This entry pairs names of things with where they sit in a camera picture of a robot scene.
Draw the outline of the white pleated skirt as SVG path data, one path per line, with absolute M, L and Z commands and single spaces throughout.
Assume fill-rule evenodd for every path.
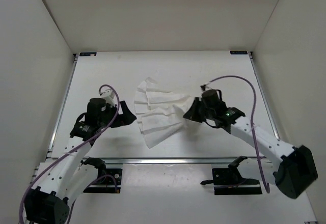
M 146 146 L 151 149 L 179 131 L 195 134 L 201 124 L 185 119 L 194 97 L 175 93 L 147 77 L 135 92 L 134 110 Z

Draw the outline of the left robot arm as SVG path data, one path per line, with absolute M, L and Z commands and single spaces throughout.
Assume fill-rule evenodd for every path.
M 26 190 L 20 212 L 34 223 L 69 223 L 76 199 L 90 185 L 108 177 L 105 162 L 85 159 L 108 128 L 132 124 L 135 115 L 125 101 L 91 98 L 69 134 L 63 155 L 35 178 Z

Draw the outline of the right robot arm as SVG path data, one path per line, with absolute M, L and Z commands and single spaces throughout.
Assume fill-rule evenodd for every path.
M 196 97 L 184 118 L 193 122 L 213 121 L 213 129 L 223 129 L 258 149 L 268 163 L 239 156 L 228 165 L 228 177 L 233 183 L 246 179 L 266 181 L 285 196 L 298 198 L 318 178 L 312 152 L 306 146 L 295 147 L 254 125 L 245 113 L 228 107 L 220 98 L 221 91 L 207 90 Z

